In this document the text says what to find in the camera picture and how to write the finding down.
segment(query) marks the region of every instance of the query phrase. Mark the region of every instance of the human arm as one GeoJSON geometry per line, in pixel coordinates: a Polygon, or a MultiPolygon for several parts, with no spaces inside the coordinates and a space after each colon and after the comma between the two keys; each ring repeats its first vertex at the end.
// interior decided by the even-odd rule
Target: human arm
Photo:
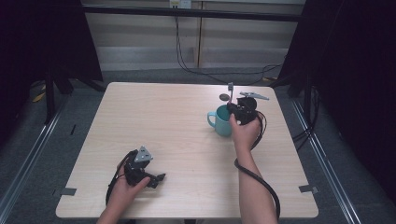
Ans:
{"type": "MultiPolygon", "coordinates": [[[[241,166],[262,177],[251,147],[260,132],[260,122],[254,119],[246,125],[238,125],[234,114],[230,116],[236,157],[241,166]]],[[[239,207],[245,224],[277,223],[276,209],[270,192],[260,182],[239,171],[239,207]]]]}
{"type": "Polygon", "coordinates": [[[117,223],[122,213],[134,201],[137,193],[140,192],[148,183],[149,177],[142,179],[136,186],[130,186],[126,181],[123,166],[119,171],[119,178],[111,191],[106,209],[99,217],[97,224],[117,223]]]}

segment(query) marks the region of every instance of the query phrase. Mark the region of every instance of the black cable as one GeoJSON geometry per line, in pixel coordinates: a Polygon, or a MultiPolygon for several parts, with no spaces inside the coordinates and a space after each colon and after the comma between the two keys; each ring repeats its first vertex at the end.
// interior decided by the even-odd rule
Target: black cable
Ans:
{"type": "Polygon", "coordinates": [[[180,45],[180,36],[179,36],[179,29],[178,29],[178,17],[175,17],[175,23],[176,23],[176,34],[177,34],[177,63],[178,65],[186,72],[195,74],[195,75],[199,75],[199,76],[206,76],[206,77],[210,77],[218,82],[224,83],[224,84],[228,84],[230,83],[230,81],[224,81],[222,79],[219,79],[217,77],[213,77],[213,76],[221,76],[221,75],[261,75],[260,78],[258,78],[255,81],[252,81],[250,83],[246,83],[246,84],[238,84],[240,86],[250,86],[250,85],[254,85],[260,81],[262,81],[262,79],[264,78],[264,74],[266,72],[269,72],[279,66],[281,66],[282,64],[268,64],[266,66],[264,66],[264,68],[260,71],[260,72],[246,72],[246,73],[236,73],[236,72],[231,72],[231,73],[204,73],[204,72],[196,72],[196,71],[192,71],[190,70],[190,68],[185,64],[184,59],[183,59],[183,55],[181,53],[181,45],[180,45]]]}
{"type": "MultiPolygon", "coordinates": [[[[264,124],[262,123],[262,119],[260,118],[259,114],[257,114],[257,118],[260,121],[260,134],[257,138],[257,140],[253,143],[252,147],[250,150],[253,150],[253,148],[255,146],[257,146],[257,144],[259,144],[259,142],[262,140],[262,136],[265,133],[265,130],[267,128],[267,118],[264,116],[263,113],[257,111],[257,113],[260,113],[262,115],[262,119],[264,119],[264,124]]],[[[265,182],[264,179],[262,179],[262,177],[260,177],[259,175],[254,174],[253,172],[249,171],[249,169],[243,167],[242,165],[239,164],[238,159],[235,159],[235,161],[233,162],[233,164],[235,165],[236,168],[238,168],[238,170],[240,170],[241,172],[245,173],[246,175],[251,176],[252,178],[254,178],[255,180],[257,180],[259,183],[261,183],[267,190],[268,192],[271,194],[271,196],[274,199],[274,203],[275,203],[275,207],[276,207],[276,217],[277,219],[279,219],[280,217],[280,201],[279,198],[276,195],[276,192],[273,190],[273,188],[267,183],[265,182]]]]}
{"type": "Polygon", "coordinates": [[[116,185],[117,180],[118,180],[121,176],[123,176],[123,175],[118,176],[119,171],[120,171],[121,168],[123,168],[123,164],[125,163],[125,161],[128,159],[128,157],[129,157],[131,154],[132,154],[132,153],[129,152],[129,153],[122,159],[122,161],[120,162],[119,167],[117,167],[116,173],[114,174],[113,178],[111,179],[110,184],[108,185],[108,189],[107,189],[107,193],[106,193],[106,205],[107,205],[107,203],[108,203],[108,199],[110,198],[111,192],[113,191],[114,185],[116,185]]]}
{"type": "MultiPolygon", "coordinates": [[[[269,65],[264,66],[264,68],[262,69],[261,72],[254,72],[254,73],[203,73],[203,72],[192,71],[184,63],[183,55],[181,54],[180,37],[179,37],[179,34],[178,34],[178,17],[175,17],[175,22],[176,22],[176,28],[177,28],[177,62],[178,62],[178,65],[180,65],[180,67],[186,72],[190,72],[190,73],[193,73],[193,74],[199,75],[199,76],[210,77],[210,78],[212,78],[212,79],[214,79],[214,80],[216,80],[218,82],[225,83],[225,84],[228,84],[229,81],[224,81],[224,80],[221,80],[221,79],[213,77],[213,76],[218,76],[218,75],[239,75],[239,74],[241,74],[241,75],[242,74],[243,75],[258,75],[258,74],[261,74],[261,77],[259,79],[244,85],[244,86],[250,86],[250,85],[256,84],[257,82],[261,81],[263,79],[263,77],[264,77],[264,73],[265,72],[271,71],[271,70],[279,67],[280,65],[282,65],[282,64],[269,64],[269,65]]],[[[257,113],[262,114],[262,118],[265,120],[265,125],[262,124],[262,119],[257,114],[257,118],[260,121],[261,131],[260,131],[260,134],[259,134],[257,140],[253,143],[253,146],[252,146],[251,150],[255,146],[257,146],[257,144],[259,144],[259,142],[262,140],[262,136],[263,136],[263,134],[265,132],[265,129],[267,127],[267,118],[264,116],[263,113],[261,113],[259,111],[257,111],[257,113]]],[[[266,189],[268,189],[268,191],[271,193],[271,195],[272,195],[272,197],[274,199],[274,202],[275,202],[275,205],[276,205],[276,217],[277,217],[277,219],[279,219],[279,216],[280,216],[280,202],[279,202],[279,198],[276,195],[276,192],[271,188],[271,186],[267,182],[265,182],[260,176],[254,174],[253,172],[249,171],[247,168],[241,166],[239,164],[239,162],[238,162],[238,159],[236,159],[233,164],[241,172],[243,172],[243,173],[251,176],[255,180],[259,181],[263,186],[265,186],[266,189]]]]}

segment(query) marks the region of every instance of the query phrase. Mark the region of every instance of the human hand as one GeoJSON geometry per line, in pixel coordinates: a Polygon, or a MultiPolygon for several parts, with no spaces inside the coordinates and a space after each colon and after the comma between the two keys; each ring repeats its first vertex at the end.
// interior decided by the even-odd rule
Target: human hand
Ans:
{"type": "Polygon", "coordinates": [[[255,118],[248,124],[239,125],[235,119],[235,115],[230,116],[230,125],[233,130],[233,144],[235,150],[251,150],[260,133],[260,122],[255,118]]]}
{"type": "Polygon", "coordinates": [[[122,165],[118,173],[119,178],[111,191],[106,209],[99,217],[97,223],[117,223],[125,209],[134,201],[137,193],[150,181],[149,177],[145,177],[137,185],[130,186],[124,172],[124,166],[122,165]]]}

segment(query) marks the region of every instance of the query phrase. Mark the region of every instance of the gray carpet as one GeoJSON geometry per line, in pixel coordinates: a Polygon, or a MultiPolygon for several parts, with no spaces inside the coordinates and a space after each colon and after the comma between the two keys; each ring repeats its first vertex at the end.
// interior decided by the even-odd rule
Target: gray carpet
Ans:
{"type": "MultiPolygon", "coordinates": [[[[224,73],[234,72],[235,69],[207,69],[205,71],[224,73]]],[[[239,69],[239,71],[255,72],[261,69],[239,69]]],[[[277,77],[278,72],[279,68],[266,73],[265,76],[277,77]]],[[[216,75],[214,77],[226,83],[233,81],[236,85],[241,85],[254,82],[261,76],[256,74],[216,75]]],[[[105,86],[112,81],[222,84],[211,77],[191,74],[181,69],[105,72],[104,79],[103,85],[105,86]]],[[[59,198],[52,196],[52,192],[65,186],[103,97],[102,92],[94,91],[76,80],[72,81],[75,90],[68,97],[64,111],[16,201],[7,223],[95,223],[95,220],[67,220],[57,218],[55,215],[59,198]]],[[[268,84],[269,82],[260,81],[255,85],[266,86],[268,84]]],[[[276,88],[276,95],[290,134],[294,136],[303,128],[286,92],[287,87],[276,88]]],[[[13,176],[18,172],[21,163],[38,137],[45,120],[45,112],[44,101],[27,102],[15,133],[2,146],[0,151],[1,195],[4,195],[13,176]]],[[[361,223],[396,223],[395,206],[355,159],[347,143],[340,138],[324,106],[319,110],[315,132],[347,194],[356,206],[361,223]]],[[[280,223],[348,223],[308,143],[301,148],[299,156],[308,182],[319,190],[319,193],[314,195],[319,215],[313,219],[282,219],[280,223]]]]}

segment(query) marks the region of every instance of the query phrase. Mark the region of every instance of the teal mug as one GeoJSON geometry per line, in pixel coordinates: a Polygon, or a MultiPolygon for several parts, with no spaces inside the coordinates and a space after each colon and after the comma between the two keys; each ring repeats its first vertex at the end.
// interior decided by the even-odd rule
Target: teal mug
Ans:
{"type": "Polygon", "coordinates": [[[228,112],[227,105],[219,106],[216,112],[207,113],[207,122],[209,125],[215,128],[216,133],[224,137],[231,135],[231,125],[229,119],[230,113],[228,112]],[[215,122],[212,122],[210,117],[215,117],[215,122]]]}

